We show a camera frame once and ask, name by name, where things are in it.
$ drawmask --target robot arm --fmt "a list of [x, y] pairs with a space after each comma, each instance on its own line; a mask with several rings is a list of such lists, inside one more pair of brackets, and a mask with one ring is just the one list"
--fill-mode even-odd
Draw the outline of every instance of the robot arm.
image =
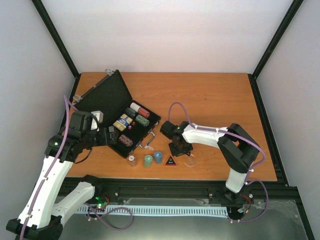
[[[98, 129], [98, 123], [102, 119], [103, 114], [99, 111], [92, 113], [77, 111], [72, 114], [62, 152], [48, 176], [45, 177], [62, 144], [64, 129], [62, 128], [48, 141], [43, 167], [32, 195], [19, 217], [8, 221], [6, 226], [8, 231], [20, 235], [23, 224], [28, 218], [24, 238], [44, 240], [49, 239], [50, 236], [50, 239], [57, 240], [63, 226], [77, 209], [91, 198], [101, 195], [99, 178], [87, 175], [68, 196], [55, 204], [63, 180], [78, 155], [84, 149], [105, 145], [109, 140], [106, 129]], [[31, 214], [28, 214], [32, 201], [35, 201], [34, 207]]]
[[230, 166], [225, 186], [233, 193], [239, 193], [244, 185], [249, 167], [257, 158], [259, 151], [248, 143], [224, 132], [234, 133], [257, 143], [238, 124], [233, 123], [230, 127], [221, 128], [200, 126], [194, 123], [193, 125], [194, 127], [184, 121], [177, 126], [166, 121], [161, 126], [160, 132], [172, 140], [169, 143], [172, 155], [190, 155], [193, 150], [192, 144], [204, 144], [220, 149]]

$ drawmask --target warning triangle sign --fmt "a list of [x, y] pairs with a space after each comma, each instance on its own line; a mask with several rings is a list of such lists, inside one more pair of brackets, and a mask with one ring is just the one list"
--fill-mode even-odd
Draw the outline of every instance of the warning triangle sign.
[[178, 164], [175, 162], [174, 157], [170, 155], [167, 159], [167, 161], [164, 164], [165, 166], [178, 166]]

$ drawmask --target gray wall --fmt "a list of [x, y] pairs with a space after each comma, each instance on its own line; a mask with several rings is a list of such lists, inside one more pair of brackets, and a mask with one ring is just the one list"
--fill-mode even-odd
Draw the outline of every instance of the gray wall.
[[253, 72], [292, 0], [43, 0], [81, 72]]
[[258, 78], [290, 185], [320, 239], [320, 1], [304, 1]]
[[0, 1], [0, 239], [28, 201], [74, 78], [30, 0]]

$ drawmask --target wire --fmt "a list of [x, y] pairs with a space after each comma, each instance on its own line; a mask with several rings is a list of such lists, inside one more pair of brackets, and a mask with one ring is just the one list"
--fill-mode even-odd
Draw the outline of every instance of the wire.
[[82, 159], [82, 160], [80, 160], [80, 161], [78, 161], [78, 162], [75, 162], [74, 164], [83, 163], [85, 160], [88, 159], [88, 157], [90, 156], [91, 152], [92, 152], [92, 147], [90, 148], [90, 151], [89, 151], [88, 155], [87, 155], [84, 159]]
[[[133, 215], [133, 213], [132, 213], [128, 208], [126, 208], [126, 207], [117, 207], [117, 208], [114, 208], [114, 209], [108, 211], [107, 213], [103, 214], [102, 216], [100, 216], [100, 215], [96, 212], [96, 210], [95, 210], [90, 204], [85, 203], [85, 205], [87, 205], [87, 206], [90, 208], [90, 211], [88, 212], [88, 217], [89, 217], [89, 214], [90, 214], [91, 212], [94, 213], [95, 216], [96, 216], [104, 225], [106, 225], [106, 226], [107, 226], [108, 228], [110, 228], [110, 229], [118, 230], [118, 231], [120, 231], [120, 230], [125, 230], [125, 229], [128, 229], [128, 228], [132, 225], [132, 223], [134, 222], [134, 215]], [[105, 221], [103, 220], [103, 218], [105, 218], [106, 216], [108, 216], [109, 214], [111, 214], [111, 213], [113, 213], [113, 212], [115, 212], [115, 211], [117, 211], [117, 210], [125, 210], [125, 211], [127, 211], [127, 212], [130, 214], [131, 219], [130, 219], [130, 222], [129, 222], [129, 224], [128, 224], [127, 226], [125, 226], [125, 227], [115, 227], [115, 226], [112, 226], [111, 224], [109, 224], [109, 223], [107, 223], [107, 222], [105, 222]]]
[[186, 118], [187, 118], [190, 126], [193, 127], [194, 129], [204, 130], [204, 131], [211, 131], [211, 132], [218, 132], [218, 133], [230, 135], [230, 136], [232, 136], [232, 137], [235, 137], [235, 138], [237, 138], [237, 139], [240, 139], [240, 140], [246, 142], [247, 144], [250, 144], [251, 146], [255, 147], [255, 148], [262, 154], [262, 156], [263, 156], [262, 159], [261, 159], [259, 162], [255, 163], [255, 164], [253, 164], [252, 166], [249, 167], [249, 170], [248, 170], [248, 172], [247, 172], [247, 174], [246, 174], [246, 176], [245, 176], [244, 182], [247, 182], [247, 180], [248, 180], [248, 178], [249, 178], [249, 176], [250, 176], [250, 173], [253, 172], [253, 169], [254, 169], [256, 166], [262, 164], [262, 163], [266, 160], [267, 155], [266, 155], [266, 153], [262, 150], [261, 147], [259, 147], [259, 146], [258, 146], [257, 144], [255, 144], [254, 142], [252, 142], [252, 141], [250, 141], [250, 140], [248, 140], [248, 139], [246, 139], [246, 138], [244, 138], [244, 137], [242, 137], [242, 136], [239, 136], [238, 134], [234, 134], [234, 133], [232, 133], [232, 132], [225, 131], [225, 130], [221, 130], [221, 129], [215, 128], [215, 127], [208, 128], [208, 127], [195, 126], [195, 125], [191, 122], [191, 120], [190, 120], [190, 117], [189, 117], [189, 115], [188, 115], [188, 111], [187, 111], [186, 107], [185, 107], [181, 102], [179, 102], [179, 101], [175, 101], [174, 103], [172, 103], [171, 106], [170, 106], [170, 108], [169, 108], [169, 113], [168, 113], [168, 121], [169, 121], [169, 122], [170, 122], [170, 116], [171, 116], [171, 109], [172, 109], [172, 107], [173, 107], [175, 104], [178, 104], [178, 105], [180, 105], [180, 106], [182, 107], [182, 109], [183, 109], [183, 111], [184, 111], [184, 114], [185, 114], [185, 116], [186, 116]]
[[105, 197], [105, 200], [106, 200], [106, 205], [108, 206], [109, 203], [110, 203], [110, 200], [109, 200], [109, 196], [108, 196], [107, 192], [104, 193], [104, 197]]
[[[54, 157], [54, 159], [53, 159], [50, 167], [48, 168], [48, 170], [46, 171], [46, 173], [45, 173], [44, 176], [43, 176], [44, 178], [47, 178], [47, 177], [48, 177], [49, 173], [51, 172], [52, 168], [54, 167], [56, 161], [58, 160], [58, 157], [60, 156], [60, 154], [61, 154], [61, 152], [62, 152], [62, 150], [63, 150], [63, 148], [64, 148], [64, 145], [65, 145], [65, 143], [66, 143], [67, 136], [68, 136], [68, 129], [69, 129], [69, 104], [70, 104], [70, 101], [67, 99], [66, 96], [63, 96], [63, 97], [64, 97], [65, 111], [66, 111], [66, 121], [65, 121], [64, 136], [63, 136], [63, 138], [62, 138], [62, 142], [61, 142], [61, 145], [60, 145], [60, 147], [59, 147], [59, 149], [58, 149], [58, 152], [56, 153], [56, 155], [55, 155], [55, 157]], [[39, 184], [39, 186], [38, 186], [38, 188], [37, 188], [37, 190], [36, 190], [36, 192], [35, 192], [35, 194], [34, 194], [34, 196], [33, 196], [33, 199], [32, 199], [32, 201], [31, 201], [29, 210], [28, 210], [28, 212], [27, 212], [27, 214], [28, 214], [29, 216], [31, 215], [31, 213], [32, 213], [32, 211], [33, 211], [33, 209], [34, 209], [34, 206], [35, 206], [35, 204], [36, 204], [36, 200], [37, 200], [37, 198], [38, 198], [38, 196], [39, 196], [39, 193], [40, 193], [41, 188], [43, 187], [45, 181], [46, 181], [46, 180], [43, 179], [43, 180], [40, 182], [40, 184]], [[26, 231], [26, 227], [27, 227], [27, 224], [28, 224], [29, 219], [30, 219], [29, 216], [24, 220], [24, 223], [23, 223], [23, 226], [22, 226], [22, 229], [21, 229], [21, 233], [20, 233], [20, 238], [19, 238], [19, 240], [23, 240], [23, 239], [24, 239], [24, 234], [25, 234], [25, 231]]]
[[245, 196], [245, 195], [241, 195], [244, 199], [245, 199], [245, 203], [247, 204], [249, 204], [249, 207], [248, 207], [248, 209], [247, 209], [247, 211], [249, 211], [250, 210], [250, 208], [251, 208], [251, 204], [252, 204], [252, 202], [251, 202], [251, 200], [250, 200], [250, 198], [248, 198], [247, 196]]
[[73, 105], [72, 102], [70, 102], [69, 100], [68, 100], [68, 104], [70, 105], [71, 108], [73, 108], [73, 110], [78, 111], [75, 105]]

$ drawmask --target wooden tabletop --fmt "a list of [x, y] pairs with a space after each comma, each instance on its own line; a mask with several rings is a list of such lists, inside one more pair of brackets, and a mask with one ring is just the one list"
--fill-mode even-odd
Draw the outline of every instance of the wooden tabletop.
[[[161, 151], [163, 161], [170, 155], [170, 140], [159, 130], [168, 119], [172, 102], [185, 105], [192, 122], [210, 127], [228, 127], [240, 124], [245, 131], [262, 147], [267, 155], [264, 164], [259, 165], [250, 179], [276, 181], [276, 173], [268, 150], [266, 138], [259, 118], [255, 99], [246, 73], [162, 73], [162, 72], [122, 72], [121, 75], [134, 100], [161, 116], [155, 127], [156, 135], [150, 144], [155, 151]], [[81, 75], [76, 94], [83, 95], [93, 85], [106, 76], [104, 72], [84, 72]], [[186, 121], [180, 106], [174, 106], [171, 122], [180, 124]], [[149, 168], [143, 166], [144, 156], [152, 154], [149, 149], [137, 148], [134, 155], [138, 160], [131, 167], [108, 146], [93, 148], [90, 157], [83, 163], [74, 164], [69, 177], [83, 177], [87, 174], [101, 178], [139, 179], [180, 179], [180, 180], [226, 180], [228, 166], [221, 151], [217, 148], [193, 144], [192, 154], [197, 163], [186, 166], [184, 156], [175, 157], [178, 166], [164, 166], [153, 162]], [[85, 150], [78, 160], [87, 155]]]

